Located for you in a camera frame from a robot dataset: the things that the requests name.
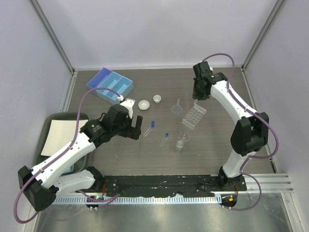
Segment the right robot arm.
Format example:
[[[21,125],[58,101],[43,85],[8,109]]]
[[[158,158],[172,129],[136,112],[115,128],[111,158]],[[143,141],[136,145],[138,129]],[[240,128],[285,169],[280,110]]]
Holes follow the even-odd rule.
[[[254,113],[257,111],[228,85],[228,78],[223,73],[214,73],[208,62],[194,65],[193,70],[193,99],[201,101],[215,98],[235,123],[230,138],[232,152],[218,173],[220,189],[228,191],[240,182],[245,161],[268,143],[268,127],[261,119],[268,123],[269,117],[266,113],[258,113],[260,118],[256,118]]]

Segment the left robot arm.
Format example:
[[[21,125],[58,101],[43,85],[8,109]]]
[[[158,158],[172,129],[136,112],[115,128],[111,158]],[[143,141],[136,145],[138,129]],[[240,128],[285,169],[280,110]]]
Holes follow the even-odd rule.
[[[67,145],[40,164],[18,171],[21,193],[27,198],[35,211],[48,208],[54,200],[64,194],[89,189],[97,193],[102,189],[104,178],[95,167],[73,174],[64,174],[76,161],[94,151],[114,136],[138,140],[141,134],[142,117],[138,116],[133,127],[133,100],[127,99],[113,105],[102,119],[85,123],[77,135]]]

